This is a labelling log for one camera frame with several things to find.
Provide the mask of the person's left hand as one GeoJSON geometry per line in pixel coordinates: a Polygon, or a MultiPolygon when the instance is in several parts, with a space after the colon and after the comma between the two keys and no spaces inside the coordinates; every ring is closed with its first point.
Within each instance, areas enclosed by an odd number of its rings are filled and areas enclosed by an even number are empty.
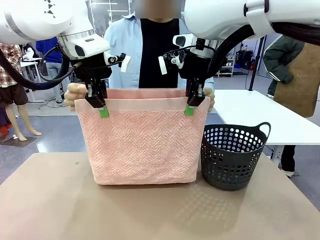
{"type": "Polygon", "coordinates": [[[213,110],[214,104],[215,104],[214,91],[211,88],[205,87],[203,89],[203,93],[205,94],[206,97],[208,97],[210,99],[210,104],[209,104],[209,108],[208,108],[208,112],[210,113],[213,110]]]}

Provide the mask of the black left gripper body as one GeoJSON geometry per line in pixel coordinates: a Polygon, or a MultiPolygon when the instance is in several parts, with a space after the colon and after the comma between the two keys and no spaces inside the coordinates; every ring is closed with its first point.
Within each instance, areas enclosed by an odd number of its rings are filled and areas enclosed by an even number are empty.
{"type": "Polygon", "coordinates": [[[77,60],[74,63],[81,63],[74,72],[75,76],[82,82],[90,79],[108,79],[112,74],[112,69],[106,65],[103,53],[77,60]]]}

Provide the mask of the person's right hand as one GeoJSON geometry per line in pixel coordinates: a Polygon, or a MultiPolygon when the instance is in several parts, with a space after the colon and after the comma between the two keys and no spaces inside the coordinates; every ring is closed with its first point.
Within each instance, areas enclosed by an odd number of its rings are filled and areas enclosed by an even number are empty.
{"type": "Polygon", "coordinates": [[[64,104],[69,107],[72,112],[76,111],[75,101],[85,99],[88,90],[85,84],[82,83],[70,83],[67,86],[67,91],[64,94],[64,104]]]}

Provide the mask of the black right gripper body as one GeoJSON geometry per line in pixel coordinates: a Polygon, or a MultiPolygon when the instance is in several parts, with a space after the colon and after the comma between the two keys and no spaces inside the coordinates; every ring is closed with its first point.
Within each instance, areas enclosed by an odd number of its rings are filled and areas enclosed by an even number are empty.
{"type": "Polygon", "coordinates": [[[213,76],[208,72],[210,62],[210,58],[199,57],[192,52],[187,52],[184,57],[183,66],[178,70],[179,76],[182,79],[209,79],[213,76]]]}

